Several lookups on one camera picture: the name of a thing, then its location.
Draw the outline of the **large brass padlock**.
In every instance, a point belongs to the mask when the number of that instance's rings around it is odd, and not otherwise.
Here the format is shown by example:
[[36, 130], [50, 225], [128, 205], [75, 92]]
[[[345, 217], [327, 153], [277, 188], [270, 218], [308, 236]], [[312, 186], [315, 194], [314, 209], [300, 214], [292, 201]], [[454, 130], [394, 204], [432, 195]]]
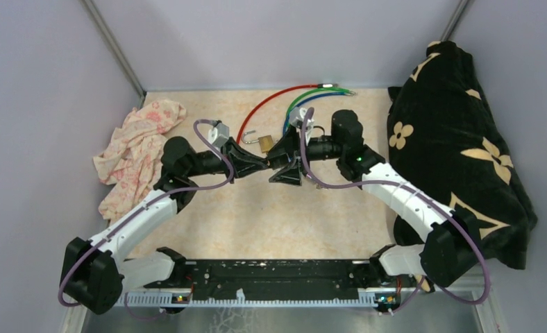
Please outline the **large brass padlock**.
[[262, 153], [268, 153], [274, 146], [273, 137], [271, 135], [265, 135], [253, 138], [252, 135], [255, 133], [255, 130], [242, 133], [241, 141], [244, 144], [258, 144]]

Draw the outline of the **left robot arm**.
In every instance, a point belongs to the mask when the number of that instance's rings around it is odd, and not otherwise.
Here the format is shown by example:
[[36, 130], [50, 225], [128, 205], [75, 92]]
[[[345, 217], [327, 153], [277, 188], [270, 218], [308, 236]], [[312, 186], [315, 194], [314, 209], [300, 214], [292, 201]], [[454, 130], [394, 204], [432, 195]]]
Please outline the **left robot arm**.
[[203, 142], [208, 149], [197, 152], [184, 137], [168, 139], [160, 178], [144, 199], [104, 231], [67, 244], [58, 290], [62, 305], [82, 305], [104, 314], [133, 289], [162, 281], [179, 287], [186, 281], [186, 266], [169, 248], [139, 259], [127, 257], [155, 229], [181, 213], [196, 192], [218, 189], [271, 167], [266, 158], [244, 150], [230, 137]]

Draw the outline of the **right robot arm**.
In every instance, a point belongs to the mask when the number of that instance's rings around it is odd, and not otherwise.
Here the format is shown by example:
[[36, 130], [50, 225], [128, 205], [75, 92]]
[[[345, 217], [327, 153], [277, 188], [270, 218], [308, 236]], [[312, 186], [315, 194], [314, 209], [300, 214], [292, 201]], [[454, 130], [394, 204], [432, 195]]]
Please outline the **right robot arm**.
[[370, 259], [370, 276], [387, 286], [398, 275], [422, 275], [439, 287], [448, 287], [467, 271], [485, 265], [476, 216], [467, 209], [449, 208], [429, 197], [399, 175], [383, 156], [364, 143], [363, 127], [352, 110], [338, 110], [329, 135], [313, 137], [313, 109], [291, 113], [289, 132], [267, 153], [276, 173], [272, 183], [301, 185], [304, 176], [317, 184], [310, 163], [334, 159], [348, 181], [335, 189], [358, 187], [375, 196], [401, 217], [420, 238], [413, 245], [388, 245]]

